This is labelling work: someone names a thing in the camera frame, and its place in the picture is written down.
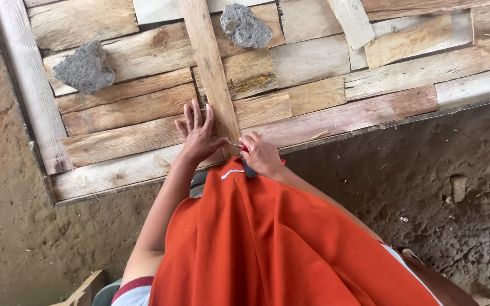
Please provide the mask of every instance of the person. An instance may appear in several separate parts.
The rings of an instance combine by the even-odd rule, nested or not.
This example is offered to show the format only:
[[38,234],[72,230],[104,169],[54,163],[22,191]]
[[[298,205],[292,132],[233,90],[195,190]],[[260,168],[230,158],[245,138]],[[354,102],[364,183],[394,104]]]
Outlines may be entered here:
[[252,132],[240,157],[208,172],[190,198],[198,165],[225,144],[213,109],[185,105],[184,146],[146,217],[114,306],[476,305],[411,253],[397,253],[338,202],[282,164]]

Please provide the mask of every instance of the orange apron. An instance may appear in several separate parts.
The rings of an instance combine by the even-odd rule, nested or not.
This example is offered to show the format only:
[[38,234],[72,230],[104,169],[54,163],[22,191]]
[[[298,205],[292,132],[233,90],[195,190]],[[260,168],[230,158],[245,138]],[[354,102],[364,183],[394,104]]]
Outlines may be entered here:
[[149,305],[439,305],[341,210],[243,170],[211,168],[175,210]]

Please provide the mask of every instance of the left hand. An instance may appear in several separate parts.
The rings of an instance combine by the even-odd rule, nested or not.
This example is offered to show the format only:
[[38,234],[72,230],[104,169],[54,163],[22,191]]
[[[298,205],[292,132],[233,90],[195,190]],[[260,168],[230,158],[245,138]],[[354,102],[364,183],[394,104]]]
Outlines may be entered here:
[[185,146],[179,155],[197,166],[218,148],[222,147],[227,138],[220,137],[216,140],[211,140],[211,128],[213,127],[214,118],[213,109],[209,104],[206,105],[207,117],[205,118],[205,123],[203,123],[201,117],[198,101],[192,100],[192,108],[194,109],[194,117],[190,107],[185,105],[186,127],[179,120],[175,121],[175,125],[182,139],[185,140]]

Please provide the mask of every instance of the dirt floor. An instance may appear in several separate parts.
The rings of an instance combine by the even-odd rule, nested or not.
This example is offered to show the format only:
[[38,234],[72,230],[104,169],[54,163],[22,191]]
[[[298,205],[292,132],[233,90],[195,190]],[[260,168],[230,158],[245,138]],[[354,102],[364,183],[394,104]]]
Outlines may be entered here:
[[[490,286],[490,106],[285,158],[392,246],[463,288]],[[468,178],[458,204],[444,201],[454,175]],[[121,277],[159,188],[51,209],[0,59],[0,305],[59,302],[97,269]]]

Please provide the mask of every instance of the right hand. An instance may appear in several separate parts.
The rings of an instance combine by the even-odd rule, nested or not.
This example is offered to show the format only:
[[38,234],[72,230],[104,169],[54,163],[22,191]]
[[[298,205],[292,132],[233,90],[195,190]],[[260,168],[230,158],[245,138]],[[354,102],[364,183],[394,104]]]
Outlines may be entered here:
[[240,137],[240,142],[249,152],[241,151],[247,165],[263,177],[273,178],[286,167],[281,162],[277,147],[262,140],[256,132]]

